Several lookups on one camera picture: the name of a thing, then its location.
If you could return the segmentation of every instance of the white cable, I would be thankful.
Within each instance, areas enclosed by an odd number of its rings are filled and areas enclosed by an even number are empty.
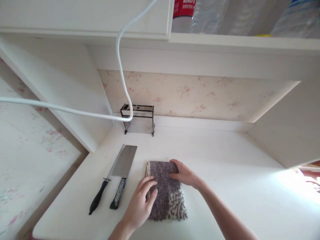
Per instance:
[[[119,65],[119,70],[120,70],[120,76],[121,76],[121,81],[123,85],[123,90],[127,96],[129,106],[130,106],[130,117],[129,118],[123,118],[123,117],[116,117],[116,116],[111,116],[111,115],[105,115],[105,114],[98,114],[98,113],[90,113],[90,112],[85,112],[85,111],[79,111],[75,110],[72,108],[67,108],[67,107],[62,107],[59,105],[47,103],[47,102],[42,102],[42,101],[37,101],[37,100],[30,100],[30,99],[24,99],[24,98],[10,98],[10,97],[0,97],[0,102],[8,102],[8,103],[20,103],[20,104],[29,104],[29,105],[34,105],[34,106],[39,106],[39,107],[46,107],[46,108],[52,108],[56,109],[59,111],[63,112],[68,112],[68,113],[73,113],[73,114],[78,114],[78,115],[85,115],[89,117],[99,117],[99,118],[106,118],[106,119],[111,119],[111,120],[116,120],[116,121],[123,121],[123,122],[129,122],[133,118],[133,110],[132,110],[132,102],[130,99],[130,96],[127,91],[126,83],[124,81],[124,76],[123,76],[123,70],[122,70],[122,65],[121,65],[121,60],[120,60],[120,52],[119,52],[119,47],[120,47],[120,39],[123,35],[123,33],[126,31],[128,27],[131,26],[132,23],[138,21],[143,15],[145,15],[150,8],[156,3],[157,0],[152,0],[149,5],[136,17],[131,19],[118,33],[117,38],[116,38],[116,53],[117,53],[117,59],[118,59],[118,65]]]

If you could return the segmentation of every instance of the knife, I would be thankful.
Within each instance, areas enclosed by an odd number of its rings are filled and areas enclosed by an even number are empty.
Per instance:
[[[115,167],[116,164],[117,164],[117,161],[118,161],[118,159],[119,159],[119,157],[120,157],[120,155],[121,155],[124,147],[125,147],[125,145],[123,144],[122,147],[121,147],[121,150],[120,150],[120,152],[119,152],[119,154],[118,154],[118,156],[117,156],[117,158],[116,158],[116,160],[114,161],[114,163],[113,163],[113,165],[112,165],[112,167],[111,167],[111,170],[110,170],[107,178],[104,178],[104,181],[103,181],[103,183],[102,183],[102,185],[101,185],[101,188],[100,188],[99,192],[97,193],[97,195],[96,195],[95,198],[93,199],[93,201],[92,201],[92,203],[91,203],[91,205],[90,205],[89,215],[91,215],[91,214],[93,213],[93,211],[96,210],[97,206],[99,205],[99,202],[100,202],[100,199],[101,199],[103,190],[104,190],[105,187],[107,186],[108,182],[111,181],[109,178],[110,178],[110,176],[111,176],[111,173],[112,173],[114,167]]]
[[[118,209],[119,207],[120,198],[126,185],[127,177],[129,175],[129,171],[136,151],[137,146],[126,145],[123,149],[123,152],[121,153],[121,156],[118,159],[115,169],[113,170],[113,176],[120,176],[122,178],[117,193],[110,205],[110,209]]]

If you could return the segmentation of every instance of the white cabinet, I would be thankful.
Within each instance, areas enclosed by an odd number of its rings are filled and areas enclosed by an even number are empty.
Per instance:
[[[65,36],[116,36],[149,0],[3,0],[0,32]],[[126,37],[169,39],[174,0],[159,0]]]
[[[173,2],[158,0],[125,33],[123,70],[305,81],[259,119],[250,134],[285,167],[319,158],[319,109],[313,103],[319,101],[320,39],[170,34]],[[41,100],[112,114],[97,69],[119,70],[115,36],[149,3],[2,0],[0,33],[21,35],[0,37],[0,57]],[[113,124],[53,112],[92,152]]]

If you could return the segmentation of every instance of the knife handle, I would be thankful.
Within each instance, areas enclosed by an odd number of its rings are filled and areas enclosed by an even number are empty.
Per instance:
[[[119,203],[120,203],[120,198],[121,198],[122,192],[124,190],[124,187],[126,186],[126,182],[127,182],[127,178],[121,178],[116,196],[114,197],[114,199],[110,205],[110,209],[114,209],[114,210],[118,209]]]
[[[90,205],[90,212],[89,215],[91,215],[93,213],[94,210],[96,210],[97,206],[99,205],[103,190],[105,189],[105,187],[107,186],[109,182],[109,179],[105,179],[101,185],[101,188],[99,190],[99,192],[97,193],[97,195],[95,196],[94,200],[92,201],[91,205]]]

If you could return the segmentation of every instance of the gray knit fabric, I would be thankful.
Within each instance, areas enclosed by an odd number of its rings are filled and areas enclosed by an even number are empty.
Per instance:
[[[150,193],[155,188],[158,189],[158,196],[149,216],[150,220],[171,219],[180,221],[181,219],[188,219],[181,182],[169,177],[169,173],[178,172],[177,165],[172,162],[150,161],[147,163],[146,176],[154,176],[154,179],[158,182],[147,194],[147,198],[149,198]]]

